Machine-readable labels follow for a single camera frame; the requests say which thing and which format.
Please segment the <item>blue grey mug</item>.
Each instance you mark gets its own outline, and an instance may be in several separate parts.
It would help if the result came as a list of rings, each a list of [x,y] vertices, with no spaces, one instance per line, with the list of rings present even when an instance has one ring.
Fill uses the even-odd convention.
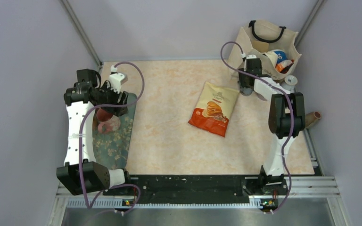
[[[250,87],[240,87],[239,91],[243,96],[249,96],[254,92],[254,90]]]

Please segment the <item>large pink mug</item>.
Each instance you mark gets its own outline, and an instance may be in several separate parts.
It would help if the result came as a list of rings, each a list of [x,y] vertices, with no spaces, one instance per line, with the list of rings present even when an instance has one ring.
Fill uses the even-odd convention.
[[[120,128],[120,118],[103,109],[98,109],[96,118],[98,120],[98,132],[101,134],[114,132]]]

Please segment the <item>orange chips bag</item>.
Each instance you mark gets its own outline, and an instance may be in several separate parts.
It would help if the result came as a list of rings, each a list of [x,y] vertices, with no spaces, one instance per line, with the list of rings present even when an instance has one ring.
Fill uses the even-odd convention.
[[[225,137],[238,96],[237,89],[205,82],[188,123]]]

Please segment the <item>small brown striped cup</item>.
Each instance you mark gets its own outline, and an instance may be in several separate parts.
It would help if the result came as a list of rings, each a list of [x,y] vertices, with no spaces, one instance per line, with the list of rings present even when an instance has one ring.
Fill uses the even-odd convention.
[[[321,119],[321,117],[322,117],[322,115],[318,111],[307,113],[305,115],[305,128],[306,129],[311,128],[313,125],[315,125]]]

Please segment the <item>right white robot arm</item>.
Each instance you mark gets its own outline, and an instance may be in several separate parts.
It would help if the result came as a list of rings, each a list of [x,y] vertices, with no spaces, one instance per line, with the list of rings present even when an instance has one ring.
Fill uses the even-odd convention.
[[[243,58],[238,69],[239,90],[244,96],[256,93],[270,104],[268,126],[274,135],[270,154],[260,169],[257,187],[270,194],[284,180],[286,156],[290,146],[305,128],[304,96],[283,88],[263,74],[261,60],[253,55]]]

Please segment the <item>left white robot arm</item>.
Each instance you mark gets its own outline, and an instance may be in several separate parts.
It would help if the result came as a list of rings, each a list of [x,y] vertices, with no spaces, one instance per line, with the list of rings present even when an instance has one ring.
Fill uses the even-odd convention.
[[[77,71],[77,82],[64,93],[69,121],[67,153],[64,165],[56,169],[56,176],[72,195],[106,190],[114,186],[120,194],[132,190],[132,181],[124,169],[110,170],[97,163],[93,151],[93,120],[97,105],[114,105],[109,111],[115,116],[128,112],[125,106],[128,93],[121,91],[127,76],[111,70],[108,80],[92,69]]]

